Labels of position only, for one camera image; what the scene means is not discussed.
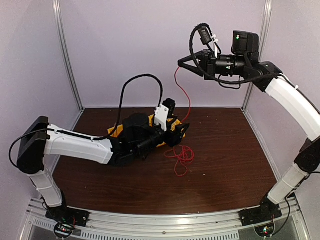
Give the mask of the yellow three-compartment bin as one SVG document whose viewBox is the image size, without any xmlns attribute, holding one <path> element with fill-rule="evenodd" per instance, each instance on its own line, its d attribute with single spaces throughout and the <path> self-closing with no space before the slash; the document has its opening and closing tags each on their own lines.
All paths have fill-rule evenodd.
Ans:
<svg viewBox="0 0 320 240">
<path fill-rule="evenodd" d="M 109 136 L 114 139 L 118 139 L 122 144 L 127 147 L 132 147 L 138 150 L 137 145 L 142 141 L 150 137 L 156 129 L 161 129 L 158 126 L 153 126 L 153 114 L 147 115 L 145 113 L 134 113 L 122 121 L 122 124 L 114 126 L 107 130 Z M 172 116 L 167 120 L 168 130 L 172 131 L 175 129 L 176 125 L 183 124 L 177 116 Z M 157 148 L 162 147 L 164 142 L 157 146 Z"/>
</svg>

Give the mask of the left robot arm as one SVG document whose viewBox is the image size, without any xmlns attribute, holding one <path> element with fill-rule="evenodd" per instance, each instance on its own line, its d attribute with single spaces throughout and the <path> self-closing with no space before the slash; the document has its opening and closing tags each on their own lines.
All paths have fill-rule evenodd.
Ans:
<svg viewBox="0 0 320 240">
<path fill-rule="evenodd" d="M 63 191 L 45 166 L 45 156 L 67 156 L 123 166 L 144 158 L 161 144 L 179 145 L 189 127 L 189 123 L 179 123 L 176 116 L 159 120 L 155 116 L 134 113 L 124 120 L 119 135 L 113 136 L 115 127 L 108 135 L 97 137 L 65 130 L 50 124 L 48 117 L 40 116 L 11 144 L 8 158 L 15 168 L 28 175 L 53 215 L 67 222 L 72 218 L 72 211 L 66 207 Z"/>
</svg>

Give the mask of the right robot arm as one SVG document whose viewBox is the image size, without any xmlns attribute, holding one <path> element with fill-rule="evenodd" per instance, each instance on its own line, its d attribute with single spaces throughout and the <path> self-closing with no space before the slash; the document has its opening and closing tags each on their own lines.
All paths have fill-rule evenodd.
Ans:
<svg viewBox="0 0 320 240">
<path fill-rule="evenodd" d="M 190 55 L 178 60 L 178 66 L 224 85 L 253 83 L 261 92 L 277 101 L 300 125 L 306 141 L 292 166 L 263 197 L 256 210 L 259 220 L 268 220 L 279 203 L 320 165 L 320 112 L 313 103 L 272 62 L 259 61 L 259 36 L 246 31 L 233 31 L 230 55 L 223 55 L 217 38 L 206 24 L 190 34 Z"/>
</svg>

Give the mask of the front aluminium rail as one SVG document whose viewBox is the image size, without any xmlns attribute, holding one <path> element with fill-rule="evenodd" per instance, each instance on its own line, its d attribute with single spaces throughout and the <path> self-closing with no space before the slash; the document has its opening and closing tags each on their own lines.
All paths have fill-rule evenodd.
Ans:
<svg viewBox="0 0 320 240">
<path fill-rule="evenodd" d="M 272 221 L 243 225 L 239 212 L 143 215 L 85 210 L 86 226 L 76 226 L 66 240 L 311 240 L 304 216 L 295 197 L 289 198 L 290 217 L 272 237 L 261 237 L 258 230 L 275 224 L 277 232 L 288 216 L 286 202 L 280 204 L 282 216 Z M 56 222 L 46 217 L 43 201 L 31 198 L 18 240 L 59 240 Z"/>
</svg>

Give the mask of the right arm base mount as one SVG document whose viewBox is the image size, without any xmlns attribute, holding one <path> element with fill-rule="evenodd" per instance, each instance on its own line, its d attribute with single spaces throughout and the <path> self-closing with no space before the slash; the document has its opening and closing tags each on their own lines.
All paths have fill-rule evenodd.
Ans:
<svg viewBox="0 0 320 240">
<path fill-rule="evenodd" d="M 269 210 L 262 206 L 243 209 L 238 214 L 242 226 L 253 226 L 255 233 L 262 238 L 272 236 L 276 229 L 275 219 L 282 217 L 278 208 Z"/>
</svg>

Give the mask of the left aluminium frame post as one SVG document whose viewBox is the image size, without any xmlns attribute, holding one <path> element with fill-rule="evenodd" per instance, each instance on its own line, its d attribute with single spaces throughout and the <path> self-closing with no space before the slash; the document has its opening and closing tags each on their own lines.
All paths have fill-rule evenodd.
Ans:
<svg viewBox="0 0 320 240">
<path fill-rule="evenodd" d="M 84 110 L 84 106 L 80 97 L 80 93 L 78 90 L 78 86 L 76 83 L 76 79 L 74 76 L 71 58 L 68 51 L 68 45 L 64 30 L 64 23 L 63 23 L 63 17 L 62 17 L 62 10 L 61 10 L 61 1 L 60 0 L 53 0 L 52 1 L 53 6 L 53 13 L 56 21 L 56 27 L 57 27 L 57 33 L 60 43 L 60 48 L 62 52 L 62 60 L 65 66 L 67 78 L 70 84 L 71 92 L 73 94 L 76 106 L 80 112 Z"/>
</svg>

